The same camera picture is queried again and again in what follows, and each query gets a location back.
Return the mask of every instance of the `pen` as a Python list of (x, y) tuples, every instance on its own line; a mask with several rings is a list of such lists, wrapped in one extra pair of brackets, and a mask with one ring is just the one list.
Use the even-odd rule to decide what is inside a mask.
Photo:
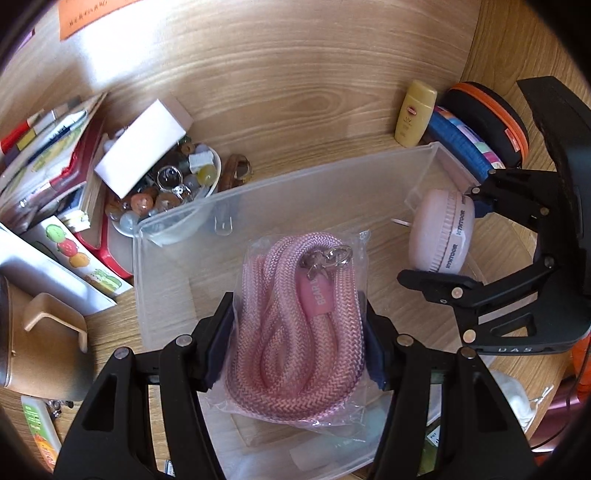
[(80, 105), (81, 102), (82, 99), (80, 96), (76, 96), (73, 99), (68, 100), (67, 103), (60, 105), (54, 108), (51, 112), (45, 114), (20, 140), (17, 141), (17, 144), (6, 153), (4, 157), (4, 166), (8, 167), (37, 135), (74, 107)]
[(82, 110), (65, 117), (45, 138), (43, 145), (27, 160), (27, 164), (34, 162), (45, 150), (68, 136), (72, 130), (76, 129), (84, 121), (86, 116), (86, 110)]
[(19, 139), (26, 134), (30, 128), (35, 125), (35, 123), (39, 120), (41, 115), (45, 113), (45, 110), (38, 111), (35, 115), (30, 116), (17, 126), (12, 132), (10, 132), (5, 138), (0, 140), (0, 160), (4, 158), (4, 155), (14, 146), (17, 144)]

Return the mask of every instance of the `yellow bottle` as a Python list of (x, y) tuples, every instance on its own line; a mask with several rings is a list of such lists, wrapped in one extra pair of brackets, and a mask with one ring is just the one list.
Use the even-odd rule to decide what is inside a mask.
[(413, 80), (402, 103), (394, 138), (403, 147), (416, 147), (425, 133), (437, 91), (420, 80)]

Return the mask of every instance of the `orange note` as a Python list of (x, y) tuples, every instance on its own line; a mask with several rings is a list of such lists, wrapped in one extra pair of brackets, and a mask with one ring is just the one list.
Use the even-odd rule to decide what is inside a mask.
[(139, 0), (60, 0), (60, 40), (65, 40), (95, 20)]

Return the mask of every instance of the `transparent storage box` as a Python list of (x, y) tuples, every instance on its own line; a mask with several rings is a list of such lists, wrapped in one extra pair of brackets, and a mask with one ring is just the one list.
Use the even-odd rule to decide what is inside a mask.
[[(256, 181), (171, 210), (140, 224), (134, 271), (139, 326), (146, 349), (158, 349), (211, 315), (233, 290), (249, 243), (264, 235), (369, 229), (368, 297), (401, 333), (431, 348), (461, 343), (452, 308), (401, 287), (409, 268), (412, 221), (431, 188), (476, 185), (439, 143), (351, 158)], [(531, 263), (510, 222), (496, 214), (476, 221), (463, 274), (495, 281)], [(376, 395), (366, 415), (366, 441), (221, 413), (203, 413), (229, 479), (339, 478), (369, 463), (384, 425), (389, 395)]]

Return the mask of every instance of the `pink rope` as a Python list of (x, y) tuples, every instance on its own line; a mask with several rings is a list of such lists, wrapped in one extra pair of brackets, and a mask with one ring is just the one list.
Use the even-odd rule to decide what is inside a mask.
[(296, 289), (303, 255), (340, 244), (328, 233), (288, 236), (246, 263), (226, 389), (251, 416), (276, 423), (323, 421), (359, 382), (365, 360), (353, 262), (328, 272), (331, 313), (306, 319)]

